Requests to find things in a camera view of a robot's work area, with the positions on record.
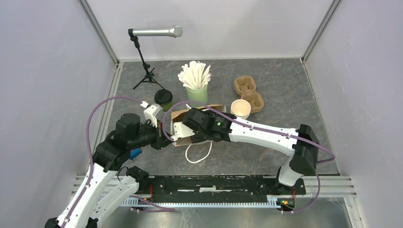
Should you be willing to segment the brown paper bag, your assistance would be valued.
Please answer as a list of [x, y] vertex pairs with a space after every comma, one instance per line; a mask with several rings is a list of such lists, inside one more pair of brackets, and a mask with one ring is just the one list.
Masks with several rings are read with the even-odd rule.
[[[184, 116], [185, 116], [185, 114], [190, 110], [190, 106], [189, 106], [188, 104], [185, 104], [185, 105], [186, 105], [187, 109], [185, 109], [185, 110], [180, 110], [180, 111], [174, 111], [174, 112], [171, 113], [171, 123], [170, 123], [170, 131], [171, 131], [171, 134], [176, 134], [175, 124], [176, 124], [176, 123], [181, 123], [182, 120], [183, 120], [183, 118], [184, 118]], [[211, 107], [211, 108], [213, 108], [213, 109], [215, 109], [215, 110], [217, 110], [217, 111], [220, 111], [220, 112], [226, 112], [226, 111], [227, 111], [226, 106], [223, 105], [223, 104], [216, 104], [216, 105], [215, 105], [215, 104], [211, 104], [211, 105], [209, 105], [209, 107]], [[208, 152], [207, 152], [207, 154], [206, 154], [204, 157], [202, 157], [202, 158], [200, 158], [200, 159], [198, 159], [198, 160], [196, 160], [196, 161], [191, 161], [191, 160], [188, 158], [189, 149], [190, 149], [193, 145], [200, 145], [200, 144], [201, 144], [201, 145], [206, 145], [206, 143], [209, 143], [209, 144], [210, 144], [209, 147], [208, 147]], [[191, 142], [190, 137], [187, 137], [187, 138], [180, 138], [180, 139], [178, 139], [177, 141], [175, 141], [175, 142], [173, 143], [173, 145], [174, 145], [174, 147], [187, 146], [187, 148], [186, 148], [186, 150], [185, 150], [185, 158], [186, 158], [186, 160], [187, 160], [189, 163], [196, 164], [196, 163], [199, 163], [199, 162], [205, 160], [205, 159], [210, 155], [210, 153], [211, 153], [211, 148], [212, 148], [212, 141], [204, 141], [204, 142], [195, 143], [195, 142]]]

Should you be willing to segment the green paper coffee cup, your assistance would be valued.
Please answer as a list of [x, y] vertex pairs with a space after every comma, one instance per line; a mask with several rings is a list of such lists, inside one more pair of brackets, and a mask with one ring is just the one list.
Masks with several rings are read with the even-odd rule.
[[171, 101], [170, 103], [164, 105], [161, 104], [160, 106], [163, 109], [163, 112], [167, 112], [173, 106], [173, 102]]

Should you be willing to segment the stack of white paper cups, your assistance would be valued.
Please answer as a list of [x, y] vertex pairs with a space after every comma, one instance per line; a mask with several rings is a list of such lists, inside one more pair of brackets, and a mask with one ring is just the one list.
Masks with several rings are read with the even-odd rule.
[[248, 101], [237, 99], [230, 106], [230, 113], [236, 117], [247, 119], [251, 113], [251, 105]]

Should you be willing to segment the black plastic cup lid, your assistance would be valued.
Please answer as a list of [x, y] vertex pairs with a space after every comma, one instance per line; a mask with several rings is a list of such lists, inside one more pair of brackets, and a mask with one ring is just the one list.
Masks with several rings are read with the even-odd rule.
[[161, 106], [168, 105], [172, 100], [172, 93], [166, 89], [160, 89], [154, 95], [154, 101]]

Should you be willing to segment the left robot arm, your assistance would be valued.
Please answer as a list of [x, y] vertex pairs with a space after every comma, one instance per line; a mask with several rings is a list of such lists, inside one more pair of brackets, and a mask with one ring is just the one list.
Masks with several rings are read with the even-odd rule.
[[89, 170], [66, 209], [56, 218], [50, 218], [47, 228], [99, 228], [126, 200], [149, 189], [149, 174], [134, 166], [127, 170], [119, 184], [101, 197], [107, 184], [116, 176], [137, 148], [152, 146], [159, 150], [171, 141], [163, 133], [162, 123], [155, 116], [140, 123], [140, 117], [128, 113], [116, 122], [90, 158]]

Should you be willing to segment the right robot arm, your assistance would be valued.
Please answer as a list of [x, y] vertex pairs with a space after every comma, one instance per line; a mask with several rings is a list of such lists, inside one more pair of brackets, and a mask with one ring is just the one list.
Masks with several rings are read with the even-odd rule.
[[182, 120], [173, 123], [174, 138], [204, 141], [243, 142], [279, 151], [289, 157], [274, 181], [277, 192], [286, 194], [303, 176], [314, 176], [317, 170], [319, 141], [313, 129], [305, 124], [296, 128], [278, 128], [254, 123], [233, 114], [213, 109], [192, 108]]

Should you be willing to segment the red and blue block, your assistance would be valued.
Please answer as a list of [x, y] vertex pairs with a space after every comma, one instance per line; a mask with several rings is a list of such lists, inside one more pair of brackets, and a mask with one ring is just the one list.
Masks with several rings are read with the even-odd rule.
[[142, 153], [142, 150], [140, 148], [134, 149], [130, 152], [130, 160], [133, 160], [134, 158], [136, 158], [138, 155], [140, 155]]

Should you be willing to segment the green straw holder cup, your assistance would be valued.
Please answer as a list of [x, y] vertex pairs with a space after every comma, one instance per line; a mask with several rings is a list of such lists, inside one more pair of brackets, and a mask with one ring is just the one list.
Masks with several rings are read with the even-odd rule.
[[204, 105], [208, 102], [208, 86], [204, 86], [201, 89], [186, 88], [188, 100], [196, 101]]

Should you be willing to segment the brown cardboard cup carrier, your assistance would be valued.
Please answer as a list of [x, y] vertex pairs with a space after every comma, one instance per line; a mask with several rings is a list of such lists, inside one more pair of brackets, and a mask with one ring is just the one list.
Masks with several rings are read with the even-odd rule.
[[234, 80], [235, 92], [241, 99], [249, 102], [251, 114], [262, 111], [264, 101], [262, 96], [256, 91], [257, 85], [251, 76], [240, 76]]

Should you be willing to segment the white paper straws bundle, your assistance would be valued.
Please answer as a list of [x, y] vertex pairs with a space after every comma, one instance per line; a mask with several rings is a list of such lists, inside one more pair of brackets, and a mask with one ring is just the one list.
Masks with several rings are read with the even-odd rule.
[[203, 89], [211, 80], [211, 66], [199, 61], [191, 61], [182, 66], [178, 79], [188, 89]]

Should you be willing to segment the black tripod mic stand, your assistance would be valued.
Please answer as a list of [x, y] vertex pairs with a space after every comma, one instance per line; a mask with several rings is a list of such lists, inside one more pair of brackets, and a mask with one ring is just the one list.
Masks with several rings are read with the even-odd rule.
[[137, 49], [141, 62], [142, 62], [142, 66], [145, 70], [145, 75], [143, 77], [143, 79], [141, 81], [139, 81], [134, 87], [133, 90], [135, 90], [140, 84], [142, 83], [151, 83], [151, 84], [157, 84], [160, 88], [164, 89], [164, 87], [158, 83], [155, 78], [154, 78], [154, 70], [155, 68], [153, 68], [152, 70], [149, 70], [149, 68], [151, 67], [148, 63], [145, 62], [144, 57], [142, 55], [142, 52], [140, 50], [140, 43], [138, 41], [138, 37], [137, 36], [131, 36], [130, 40], [134, 43], [135, 48]]

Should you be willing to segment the silver microphone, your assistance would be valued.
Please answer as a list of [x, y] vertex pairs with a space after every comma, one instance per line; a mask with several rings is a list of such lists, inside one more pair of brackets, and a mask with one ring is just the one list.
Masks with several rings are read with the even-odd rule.
[[133, 37], [172, 37], [178, 38], [183, 35], [183, 29], [180, 26], [170, 28], [131, 28], [128, 34]]

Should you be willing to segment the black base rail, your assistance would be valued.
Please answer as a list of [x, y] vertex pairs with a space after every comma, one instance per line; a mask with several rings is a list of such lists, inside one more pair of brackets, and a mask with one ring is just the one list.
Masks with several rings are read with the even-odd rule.
[[152, 203], [263, 203], [268, 196], [304, 195], [298, 179], [292, 187], [265, 175], [156, 175], [143, 178], [136, 195], [150, 195]]

